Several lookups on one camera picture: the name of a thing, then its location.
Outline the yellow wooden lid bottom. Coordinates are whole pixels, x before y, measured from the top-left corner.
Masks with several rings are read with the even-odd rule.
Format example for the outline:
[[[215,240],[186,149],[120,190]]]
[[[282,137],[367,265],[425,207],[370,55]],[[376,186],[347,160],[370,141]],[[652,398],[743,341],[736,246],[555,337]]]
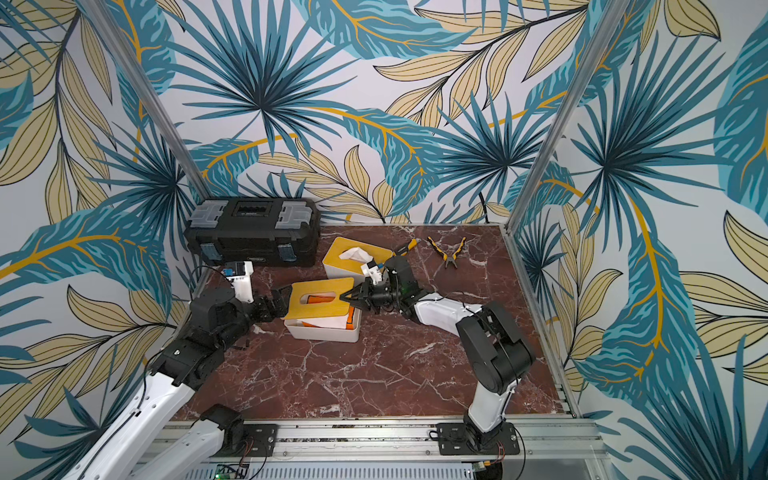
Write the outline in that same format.
[[[346,317],[350,305],[341,300],[340,295],[353,286],[352,277],[293,283],[284,319]]]

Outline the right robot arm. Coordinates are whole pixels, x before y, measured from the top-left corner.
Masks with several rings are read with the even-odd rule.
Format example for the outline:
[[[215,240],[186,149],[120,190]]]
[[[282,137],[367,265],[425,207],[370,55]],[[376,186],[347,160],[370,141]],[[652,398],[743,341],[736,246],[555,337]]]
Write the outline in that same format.
[[[512,394],[536,361],[526,336],[505,307],[450,299],[420,286],[404,256],[369,273],[340,299],[365,311],[394,309],[405,318],[457,336],[477,379],[464,415],[464,442],[474,452],[501,442]]]

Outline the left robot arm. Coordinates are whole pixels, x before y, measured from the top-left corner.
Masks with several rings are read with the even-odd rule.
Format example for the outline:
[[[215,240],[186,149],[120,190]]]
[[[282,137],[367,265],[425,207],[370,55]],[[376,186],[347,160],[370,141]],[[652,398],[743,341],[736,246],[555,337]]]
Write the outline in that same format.
[[[249,447],[240,413],[216,406],[164,452],[139,463],[168,421],[206,383],[257,323],[288,312],[291,290],[242,300],[234,287],[203,292],[176,338],[149,365],[116,423],[66,473],[68,479],[181,479],[221,450]]]

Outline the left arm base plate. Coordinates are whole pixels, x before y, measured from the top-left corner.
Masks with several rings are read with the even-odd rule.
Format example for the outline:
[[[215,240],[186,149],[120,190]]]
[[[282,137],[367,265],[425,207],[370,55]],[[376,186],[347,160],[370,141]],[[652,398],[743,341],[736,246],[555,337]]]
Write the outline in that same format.
[[[277,424],[238,424],[225,434],[220,454],[230,457],[271,457],[277,433]]]

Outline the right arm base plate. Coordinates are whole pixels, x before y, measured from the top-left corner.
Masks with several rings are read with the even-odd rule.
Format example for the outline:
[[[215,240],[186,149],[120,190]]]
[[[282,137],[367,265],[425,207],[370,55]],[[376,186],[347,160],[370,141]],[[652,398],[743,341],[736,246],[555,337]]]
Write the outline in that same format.
[[[480,432],[469,423],[439,423],[428,433],[438,443],[442,456],[487,455],[500,457],[518,455],[521,451],[514,426],[507,421],[490,432]]]

